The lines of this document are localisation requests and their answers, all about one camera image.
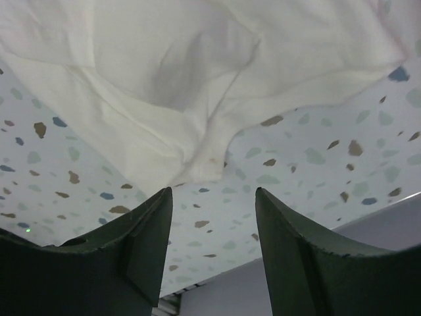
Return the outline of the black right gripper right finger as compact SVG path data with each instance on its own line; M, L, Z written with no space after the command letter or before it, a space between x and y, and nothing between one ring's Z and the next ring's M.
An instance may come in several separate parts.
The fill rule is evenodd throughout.
M255 193L274 315L419 315L420 247L399 251L342 236Z

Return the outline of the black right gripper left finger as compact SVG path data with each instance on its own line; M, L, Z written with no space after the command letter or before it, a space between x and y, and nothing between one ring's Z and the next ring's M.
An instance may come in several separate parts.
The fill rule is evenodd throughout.
M1 231L2 315L150 315L159 304L172 190L61 246Z

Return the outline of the white t shirt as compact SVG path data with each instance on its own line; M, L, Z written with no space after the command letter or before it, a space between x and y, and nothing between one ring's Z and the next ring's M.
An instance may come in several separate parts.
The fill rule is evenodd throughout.
M128 180L217 180L241 130L335 105L407 51L381 1L2 1L1 58Z

